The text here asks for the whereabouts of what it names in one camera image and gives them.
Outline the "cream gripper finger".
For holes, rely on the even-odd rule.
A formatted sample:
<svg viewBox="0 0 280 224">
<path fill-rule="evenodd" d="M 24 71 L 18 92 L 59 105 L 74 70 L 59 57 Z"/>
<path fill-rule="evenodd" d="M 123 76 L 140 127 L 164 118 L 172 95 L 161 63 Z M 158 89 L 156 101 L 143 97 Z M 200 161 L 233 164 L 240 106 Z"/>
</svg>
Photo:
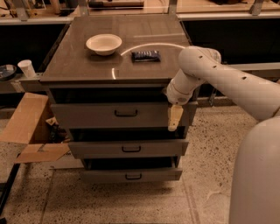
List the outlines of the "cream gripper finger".
<svg viewBox="0 0 280 224">
<path fill-rule="evenodd" d="M 168 108 L 168 130 L 175 131 L 179 125 L 183 108 L 180 105 L 171 105 Z"/>
</svg>

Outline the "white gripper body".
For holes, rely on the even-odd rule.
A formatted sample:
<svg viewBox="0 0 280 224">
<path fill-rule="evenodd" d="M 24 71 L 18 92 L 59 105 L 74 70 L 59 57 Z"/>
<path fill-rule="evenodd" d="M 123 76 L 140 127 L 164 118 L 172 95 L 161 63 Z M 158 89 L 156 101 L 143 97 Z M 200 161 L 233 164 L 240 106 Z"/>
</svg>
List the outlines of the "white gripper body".
<svg viewBox="0 0 280 224">
<path fill-rule="evenodd" d="M 166 89 L 168 102 L 173 105 L 185 105 L 193 96 L 196 88 L 195 80 L 172 79 Z"/>
</svg>

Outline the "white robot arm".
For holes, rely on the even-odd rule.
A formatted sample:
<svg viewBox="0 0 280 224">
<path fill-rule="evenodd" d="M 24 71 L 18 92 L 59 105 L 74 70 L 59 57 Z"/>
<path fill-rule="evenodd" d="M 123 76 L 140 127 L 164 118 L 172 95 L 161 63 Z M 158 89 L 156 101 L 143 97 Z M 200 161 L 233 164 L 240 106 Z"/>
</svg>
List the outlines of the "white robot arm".
<svg viewBox="0 0 280 224">
<path fill-rule="evenodd" d="M 258 124 L 235 159 L 228 224 L 280 224 L 280 85 L 223 65 L 211 48 L 188 46 L 178 64 L 166 89 L 168 130 L 178 127 L 182 106 L 204 82 L 253 116 Z"/>
</svg>

